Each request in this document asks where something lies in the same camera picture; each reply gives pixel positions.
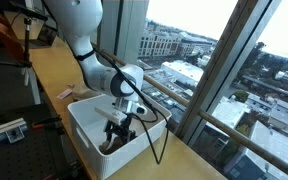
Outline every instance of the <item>black cable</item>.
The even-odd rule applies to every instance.
[[[160,164],[161,161],[162,161],[162,158],[163,158],[163,155],[164,155],[164,151],[165,151],[165,148],[166,148],[166,144],[167,144],[167,140],[168,140],[168,133],[169,133],[168,128],[166,128],[166,137],[165,137],[165,140],[164,140],[163,149],[162,149],[160,158],[158,159],[158,158],[157,158],[156,151],[155,151],[155,148],[154,148],[154,145],[153,145],[153,142],[152,142],[151,137],[150,137],[150,134],[148,133],[148,130],[147,130],[147,128],[146,128],[143,120],[141,120],[141,118],[140,118],[139,116],[137,116],[136,114],[132,114],[132,115],[133,115],[134,117],[136,117],[135,119],[138,119],[138,120],[141,122],[141,124],[142,124],[142,126],[143,126],[143,128],[144,128],[144,130],[145,130],[145,134],[146,134],[146,136],[147,136],[147,139],[148,139],[148,141],[149,141],[149,143],[150,143],[152,152],[153,152],[153,154],[154,154],[155,161],[156,161],[157,164]]]
[[[12,22],[11,22],[11,27],[13,26],[13,23],[15,21],[15,19],[20,15],[21,13],[17,13],[16,16],[13,18]]]
[[[123,80],[126,81],[127,84],[132,87],[132,89],[138,94],[138,96],[141,97],[141,99],[143,100],[143,103],[144,103],[146,106],[148,106],[148,107],[152,110],[152,112],[155,114],[156,120],[153,120],[153,121],[145,121],[145,120],[142,120],[142,119],[141,119],[139,116],[137,116],[136,114],[132,114],[132,115],[133,115],[134,117],[136,117],[136,118],[141,122],[141,124],[142,124],[142,126],[143,126],[143,128],[144,128],[144,130],[145,130],[146,136],[147,136],[147,138],[148,138],[148,141],[149,141],[149,143],[150,143],[151,149],[152,149],[152,151],[153,151],[155,161],[156,161],[157,164],[160,164],[161,161],[162,161],[163,155],[164,155],[164,151],[165,151],[165,148],[166,148],[166,143],[167,143],[167,140],[168,140],[168,133],[169,133],[168,121],[167,121],[165,115],[164,115],[161,111],[159,111],[158,109],[156,109],[156,108],[144,97],[144,95],[137,89],[137,87],[136,87],[132,82],[130,82],[129,79],[127,79],[127,78],[124,76],[123,72],[120,70],[119,67],[117,67],[117,65],[114,63],[114,61],[113,61],[112,59],[110,59],[109,57],[107,57],[106,55],[104,55],[104,54],[102,54],[102,53],[99,53],[99,54],[100,54],[105,60],[107,60],[107,61],[112,65],[112,67],[117,71],[117,73],[120,75],[120,77],[122,77]],[[150,137],[150,135],[149,135],[149,133],[148,133],[148,131],[147,131],[147,128],[146,128],[146,126],[145,126],[145,124],[144,124],[144,122],[150,122],[150,123],[151,123],[151,122],[156,122],[156,121],[158,120],[158,117],[157,117],[157,113],[156,113],[156,112],[158,112],[159,114],[161,114],[161,116],[164,118],[164,120],[165,120],[165,122],[166,122],[166,137],[165,137],[163,149],[162,149],[162,152],[161,152],[161,155],[160,155],[160,158],[159,158],[159,159],[157,158],[156,151],[155,151],[155,148],[154,148],[154,146],[153,146],[151,137]]]

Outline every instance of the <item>equipment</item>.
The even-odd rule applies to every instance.
[[[42,0],[49,14],[58,23],[63,35],[71,48],[73,55],[81,67],[85,85],[95,91],[116,97],[114,106],[100,106],[96,111],[108,119],[104,132],[106,141],[99,147],[103,153],[110,146],[112,135],[119,137],[122,145],[136,138],[136,132],[129,129],[131,120],[138,119],[142,123],[148,136],[156,162],[159,164],[151,139],[147,133],[144,122],[153,123],[158,120],[157,112],[167,122],[167,118],[139,91],[143,83],[143,70],[135,65],[127,64],[118,68],[110,58],[99,53],[112,65],[103,66],[96,58],[90,41],[90,35],[96,31],[102,19],[102,4],[100,0]],[[155,115],[155,120],[142,120],[138,114],[145,115],[147,109],[138,103],[139,96],[143,104]]]
[[[29,8],[23,6],[22,4],[10,1],[10,5],[11,5],[11,8],[16,10],[17,12],[26,14],[28,17],[37,18],[37,19],[40,19],[42,21],[46,21],[47,20],[47,16],[36,12],[34,9],[29,9]]]
[[[14,143],[24,138],[23,131],[27,130],[26,122],[23,118],[0,125],[0,141],[8,139]]]
[[[57,30],[55,28],[43,24],[41,31],[37,36],[37,39],[29,40],[29,48],[37,49],[51,47],[56,38],[56,34]],[[25,39],[21,39],[19,41],[22,45],[25,44]]]

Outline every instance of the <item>window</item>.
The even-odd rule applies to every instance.
[[[205,151],[199,151],[201,150],[201,147],[209,148],[212,145],[208,144],[203,146],[204,142],[202,142],[202,140],[205,140],[205,137],[211,140],[208,142],[214,142],[217,139],[222,139],[223,142],[228,141],[228,144],[215,143],[214,147],[216,148],[221,147],[220,145],[224,146],[222,151],[224,151],[225,148],[227,148],[228,146],[236,147],[236,143],[234,143],[232,141],[232,138],[226,133],[223,133],[223,131],[221,131],[214,125],[212,126],[212,124],[207,123],[203,119],[203,117],[205,118],[206,113],[214,115],[214,117],[216,117],[220,121],[223,121],[223,119],[225,119],[225,116],[229,116],[227,118],[227,125],[231,126],[232,129],[234,129],[235,131],[239,131],[247,137],[250,135],[250,133],[254,133],[251,132],[251,130],[253,129],[252,127],[257,127],[254,129],[262,129],[265,130],[265,132],[269,133],[268,136],[260,137],[274,138],[275,135],[279,136],[280,134],[278,131],[275,130],[275,128],[267,128],[267,124],[265,123],[268,122],[268,119],[270,118],[269,115],[265,112],[258,113],[257,111],[260,112],[261,108],[256,109],[256,106],[254,107],[254,109],[248,109],[247,105],[245,105],[244,102],[250,96],[259,97],[258,104],[265,103],[263,104],[263,108],[268,107],[267,109],[268,111],[270,111],[271,109],[274,109],[273,105],[274,103],[278,103],[278,99],[288,99],[288,81],[286,82],[278,80],[278,78],[275,78],[276,74],[270,73],[274,70],[274,72],[277,72],[278,74],[278,70],[281,70],[284,74],[288,74],[288,60],[286,61],[286,63],[279,63],[280,66],[272,66],[272,62],[276,59],[279,59],[277,60],[278,62],[282,62],[281,57],[283,56],[281,56],[281,54],[279,53],[278,56],[276,56],[274,54],[275,52],[273,53],[272,49],[269,49],[270,46],[275,45],[280,45],[284,49],[288,48],[285,46],[288,45],[288,38],[282,38],[284,36],[288,37],[288,33],[285,34],[285,32],[288,32],[288,30],[284,31],[284,34],[283,32],[278,33],[277,31],[279,29],[288,28],[288,26],[285,25],[288,24],[288,22],[285,22],[285,24],[279,23],[280,27],[278,28],[273,28],[274,26],[270,25],[271,22],[269,22],[272,12],[275,11],[276,7],[279,4],[278,1],[263,0],[237,2],[235,0],[229,2],[230,3],[228,3],[228,1],[222,2],[211,0],[198,2],[194,1],[194,3],[196,4],[199,3],[200,10],[206,9],[209,11],[209,9],[212,9],[213,12],[217,12],[213,13],[212,16],[210,16],[209,18],[203,18],[203,15],[190,16],[192,17],[192,19],[190,19],[191,22],[196,22],[196,19],[198,18],[199,24],[203,24],[204,26],[208,27],[211,27],[212,22],[215,22],[214,27],[212,26],[212,28],[210,28],[212,29],[211,31],[205,31],[201,34],[196,33],[197,35],[199,35],[199,37],[207,37],[206,41],[211,41],[210,45],[203,44],[203,46],[201,46],[202,50],[199,50],[197,48],[191,48],[188,51],[187,48],[192,46],[189,43],[185,43],[184,38],[171,37],[173,39],[173,42],[170,50],[172,51],[172,54],[174,54],[174,57],[163,56],[161,55],[161,51],[158,51],[156,49],[159,49],[161,47],[160,43],[164,42],[163,37],[165,38],[165,36],[161,37],[160,34],[167,33],[168,31],[159,31],[159,33],[154,34],[155,42],[157,43],[156,47],[153,46],[153,48],[155,49],[154,56],[151,55],[151,57],[146,58],[149,60],[145,61],[153,68],[162,70],[164,68],[164,74],[158,74],[158,72],[155,72],[156,77],[163,77],[163,79],[167,79],[169,82],[172,82],[172,87],[173,89],[175,89],[172,91],[176,92],[176,94],[178,94],[180,97],[183,97],[187,102],[189,102],[187,104],[185,102],[182,104],[178,103],[176,105],[173,105],[172,108],[170,108],[170,111],[173,114],[170,122],[172,122],[173,124],[174,132],[180,138],[182,138],[186,144],[192,147],[192,149],[197,152],[201,157],[204,157],[206,160],[208,160],[211,165],[214,165],[214,161],[211,161],[213,159],[205,157],[209,154]],[[172,25],[171,23],[176,21],[175,18],[172,18],[170,16],[171,13],[175,14],[174,11],[171,10],[171,8],[169,8],[169,13],[165,13],[166,17],[164,17],[164,19],[162,19],[161,17],[160,7],[156,8],[156,15],[154,16],[154,3],[162,3],[163,5],[167,3],[170,7],[172,7],[172,2],[170,1],[151,1],[147,12],[147,16],[150,17],[148,17],[147,19],[155,18],[155,21],[163,21],[163,23],[159,22],[161,24],[173,26],[178,29],[185,29],[188,32],[195,31],[195,27],[201,29],[201,26],[194,26],[192,25],[192,23],[190,23],[190,26],[186,27],[177,27],[176,25]],[[288,3],[288,1],[283,1],[281,7],[288,7],[288,5],[283,5],[284,3]],[[176,11],[178,9],[185,9],[185,11],[189,11],[189,8],[191,8],[191,6],[189,6],[188,3],[183,4],[185,4],[186,9],[180,8],[178,3],[176,3],[176,5],[174,4],[174,6],[176,7]],[[233,10],[235,14],[228,21]],[[279,14],[278,10],[272,17],[272,22],[276,21],[274,20],[274,17],[277,17],[276,19],[283,19],[283,15]],[[186,13],[176,13],[175,15],[179,16],[180,14],[186,15]],[[189,19],[190,17],[184,16],[176,18],[183,21],[185,19]],[[225,26],[227,26],[226,31],[222,34]],[[278,42],[273,41],[273,43],[267,43],[270,39],[268,36],[272,34],[275,34],[274,39]],[[192,81],[179,81],[179,78],[173,77],[175,75],[172,76],[172,69],[167,71],[166,69],[168,67],[165,64],[163,68],[161,68],[165,61],[172,62],[179,59],[182,60],[181,63],[184,65],[184,67],[193,65],[190,67],[198,68],[198,70],[193,75],[188,75],[188,77],[193,76],[197,79],[193,79]],[[234,117],[232,117],[231,114],[233,113],[235,115],[237,114],[238,118],[235,118],[235,115]],[[219,155],[214,156],[217,162],[219,161],[219,156],[221,156],[223,159],[228,158],[228,156],[223,156],[220,152]],[[241,178],[244,171],[240,171],[238,168],[247,167],[250,163],[247,160],[243,160],[243,162],[245,163],[245,165],[237,163],[239,166],[233,167],[226,172],[221,172],[225,176],[232,175],[232,177]]]
[[[268,5],[273,11],[279,4],[278,1],[274,2],[276,4]],[[253,143],[272,153],[280,161],[288,162],[287,155],[277,153],[288,152],[288,148],[282,146],[283,142],[288,142],[288,112],[286,110],[288,109],[288,81],[279,80],[280,76],[288,76],[288,38],[287,40],[279,39],[279,43],[274,38],[276,34],[288,37],[288,1],[282,1],[272,17],[272,13],[268,13],[265,9],[263,9],[263,13],[267,15],[260,19],[261,27],[254,24],[256,33],[250,33],[248,39],[245,39],[247,36],[241,31],[240,36],[236,38],[245,39],[244,47],[240,44],[242,47],[237,50],[237,46],[234,48],[231,46],[232,48],[227,52],[227,57],[230,58],[223,59],[221,65],[219,62],[221,62],[220,59],[223,54],[217,54],[218,50],[221,49],[218,43],[214,51],[217,54],[215,57],[218,57],[216,64],[206,67],[210,76],[204,77],[208,79],[207,81],[202,79],[199,82],[204,85],[198,84],[195,90],[196,94],[193,99],[196,104],[190,104],[188,111],[184,114],[185,124],[180,126],[181,130],[187,128],[187,131],[183,131],[187,132],[183,134],[184,141],[187,140],[194,151],[218,169],[230,169],[222,172],[227,176],[231,174],[235,177],[237,166],[241,168],[237,160],[239,157],[261,159],[257,162],[244,161],[244,167],[251,165],[254,166],[252,168],[254,171],[265,174],[265,171],[261,170],[264,167],[260,163],[263,162],[264,164],[265,160],[247,148],[244,148],[241,153],[240,144],[234,138],[203,120],[203,117],[208,118],[206,114],[214,116],[221,123],[230,126],[235,132],[246,136]],[[248,107],[245,102],[251,99],[257,99],[256,101],[261,106],[259,108],[256,106]],[[268,113],[263,111],[264,107],[267,107]],[[199,110],[205,113],[201,112],[197,115],[196,111]],[[203,142],[205,134],[209,135],[209,138],[215,138],[215,135],[229,138],[229,143],[215,161],[210,160],[209,154],[204,153],[203,149],[208,147],[207,142]],[[229,166],[229,164],[234,163],[237,166]],[[269,164],[267,169],[269,173],[278,172],[272,174],[277,179],[288,178],[287,169],[278,169],[272,164]],[[244,171],[241,170],[237,173],[241,179],[245,179],[250,174],[242,172]]]

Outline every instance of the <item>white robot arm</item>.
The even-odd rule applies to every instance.
[[[121,111],[121,113],[105,114],[110,110],[97,110],[109,120],[104,129],[107,133],[106,145],[108,146],[111,141],[113,133],[117,134],[124,144],[134,139],[135,132],[128,129],[132,118],[127,114],[146,114],[147,110],[137,103],[138,94],[124,81],[121,75],[114,68],[103,66],[97,60],[90,42],[91,33],[96,31],[102,19],[101,1],[43,0],[43,3],[61,28],[75,59],[81,67],[85,84],[90,89],[117,98],[114,109],[112,108],[111,111]],[[143,70],[141,68],[127,64],[120,70],[137,89],[141,89],[143,83]]]
[[[133,89],[118,77],[113,68],[98,62],[90,42],[102,19],[100,0],[44,0],[46,7],[61,28],[68,45],[83,71],[85,84],[96,91],[114,97],[138,101]],[[128,64],[121,68],[137,88],[143,82],[143,70]]]

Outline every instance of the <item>white bin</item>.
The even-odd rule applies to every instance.
[[[171,113],[167,109],[157,104],[148,96],[145,97],[154,107],[159,109],[167,119],[169,119]],[[78,142],[83,153],[86,155],[88,162],[96,172],[97,176],[101,179],[106,179],[111,176],[114,172],[119,170],[149,146],[149,141],[142,124],[138,120],[133,119],[130,129],[136,131],[137,138],[119,148],[112,154],[104,155],[99,151],[99,145],[106,140],[106,134],[103,132],[103,129],[107,120],[105,117],[95,112],[94,107],[98,107],[101,104],[112,104],[114,100],[115,98],[101,95],[78,101],[68,106],[75,141]],[[140,117],[145,120],[155,119],[154,114],[150,110],[148,110],[147,115]],[[145,125],[152,141],[155,141],[161,136],[166,123],[163,117],[158,114],[158,121],[156,123],[145,123]]]

